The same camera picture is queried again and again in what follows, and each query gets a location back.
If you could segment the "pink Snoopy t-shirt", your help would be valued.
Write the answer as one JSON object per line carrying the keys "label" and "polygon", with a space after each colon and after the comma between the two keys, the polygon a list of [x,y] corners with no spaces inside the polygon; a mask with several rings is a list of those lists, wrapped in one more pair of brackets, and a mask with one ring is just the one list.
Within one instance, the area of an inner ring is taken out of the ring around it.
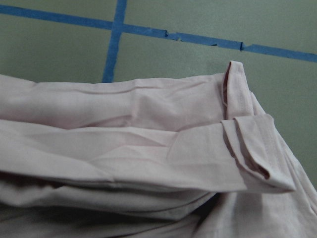
{"label": "pink Snoopy t-shirt", "polygon": [[314,238],[317,193],[226,73],[118,83],[0,78],[3,238]]}

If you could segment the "blue tape grid line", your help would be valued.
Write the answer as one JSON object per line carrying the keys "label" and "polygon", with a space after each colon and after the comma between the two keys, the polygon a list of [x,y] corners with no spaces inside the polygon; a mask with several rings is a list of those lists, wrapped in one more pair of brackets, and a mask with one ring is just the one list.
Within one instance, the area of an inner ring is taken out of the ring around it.
{"label": "blue tape grid line", "polygon": [[123,31],[126,7],[126,0],[117,1],[114,20],[111,27],[111,36],[107,50],[106,64],[103,72],[102,83],[111,83],[114,80],[114,70],[119,51],[119,42]]}

